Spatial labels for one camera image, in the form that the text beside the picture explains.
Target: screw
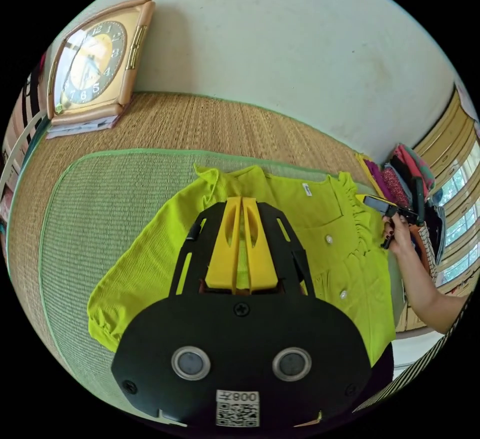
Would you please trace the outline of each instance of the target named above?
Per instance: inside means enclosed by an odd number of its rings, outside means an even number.
[[[350,384],[346,389],[345,389],[345,395],[347,397],[353,396],[357,392],[357,386],[355,384]]]
[[[131,380],[124,380],[121,383],[121,386],[125,389],[125,391],[129,394],[136,394],[138,389],[137,386]]]
[[[238,304],[235,304],[235,307],[233,308],[233,312],[239,318],[244,318],[245,316],[249,315],[250,307],[248,304],[245,304],[244,302],[239,302]]]

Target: lime green blouse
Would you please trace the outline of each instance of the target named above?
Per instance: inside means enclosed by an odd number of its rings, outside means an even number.
[[[231,173],[195,170],[198,179],[162,206],[93,290],[90,335],[116,351],[130,321],[168,296],[180,248],[198,214],[229,197],[253,197],[284,212],[306,250],[316,297],[355,323],[373,365],[395,339],[388,256],[380,248],[382,217],[356,199],[350,174],[312,182],[274,176],[258,166]],[[242,247],[237,287],[248,288]]]

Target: white wall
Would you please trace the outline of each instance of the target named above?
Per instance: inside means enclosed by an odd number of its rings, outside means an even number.
[[[252,103],[380,162],[419,141],[453,89],[450,62],[390,0],[155,1],[137,91]]]
[[[435,331],[428,332],[416,337],[406,339],[395,339],[391,344],[393,347],[393,361],[395,364],[394,377],[398,376],[410,364],[420,359],[427,353],[441,338],[443,334]]]

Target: wall clock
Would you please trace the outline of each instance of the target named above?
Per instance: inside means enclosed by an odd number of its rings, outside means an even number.
[[[53,125],[118,116],[131,99],[152,0],[128,0],[90,17],[61,42],[48,77]]]

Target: woven mat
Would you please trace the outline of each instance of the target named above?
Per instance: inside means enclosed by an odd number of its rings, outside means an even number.
[[[326,177],[318,170],[246,157],[154,149],[94,153],[65,171],[53,189],[41,232],[39,276],[45,317],[76,380],[103,401],[132,414],[138,411],[110,372],[113,353],[88,333],[87,302],[158,209],[197,178],[194,163],[226,172],[257,164],[272,174],[306,181]],[[361,193],[373,192],[358,187]],[[396,278],[398,287],[400,276]],[[401,299],[399,294],[393,301],[400,302],[400,312]]]
[[[133,148],[202,150],[281,161],[329,173],[348,171],[368,184],[355,151],[279,113],[254,105],[171,93],[137,93],[112,130],[41,139],[23,168],[8,222],[8,266],[18,300],[36,333],[69,371],[50,335],[40,298],[42,221],[52,189],[77,159]]]

